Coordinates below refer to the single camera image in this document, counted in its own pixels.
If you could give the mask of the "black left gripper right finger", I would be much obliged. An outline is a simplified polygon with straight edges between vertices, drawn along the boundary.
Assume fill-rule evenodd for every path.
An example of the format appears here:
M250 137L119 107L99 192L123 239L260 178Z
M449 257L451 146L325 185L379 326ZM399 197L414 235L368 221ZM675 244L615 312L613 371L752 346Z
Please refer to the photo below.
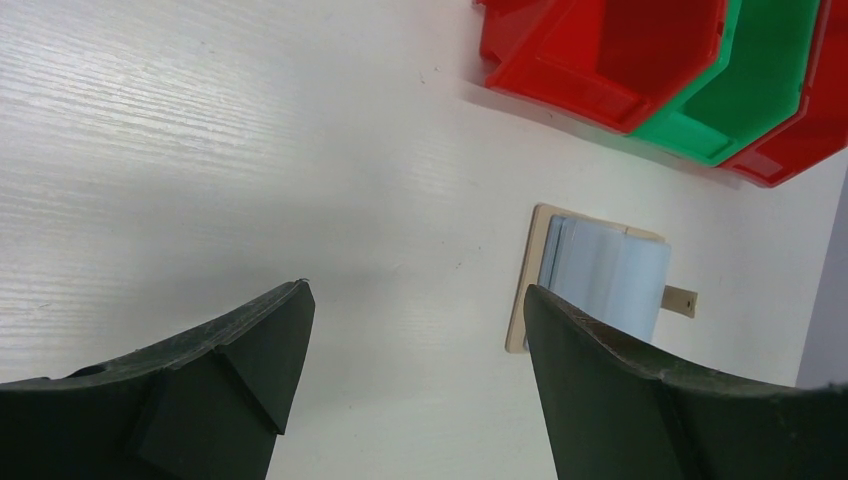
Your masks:
M532 285L529 352L561 479L843 479L847 388L711 369Z

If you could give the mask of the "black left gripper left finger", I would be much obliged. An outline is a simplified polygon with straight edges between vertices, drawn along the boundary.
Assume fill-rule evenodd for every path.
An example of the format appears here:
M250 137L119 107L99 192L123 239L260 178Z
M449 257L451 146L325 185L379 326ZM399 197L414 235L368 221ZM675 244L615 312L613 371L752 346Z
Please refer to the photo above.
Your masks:
M304 279L71 375L1 387L5 479L262 479L315 301Z

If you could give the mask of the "beige card holder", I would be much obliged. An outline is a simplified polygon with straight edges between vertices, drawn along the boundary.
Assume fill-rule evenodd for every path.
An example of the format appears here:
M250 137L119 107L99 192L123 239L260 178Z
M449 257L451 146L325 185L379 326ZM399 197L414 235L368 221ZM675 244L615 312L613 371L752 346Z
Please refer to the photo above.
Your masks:
M698 294L666 283L671 245L658 233L540 203L533 209L505 351L529 351L524 299L544 287L644 341L659 312L696 316Z

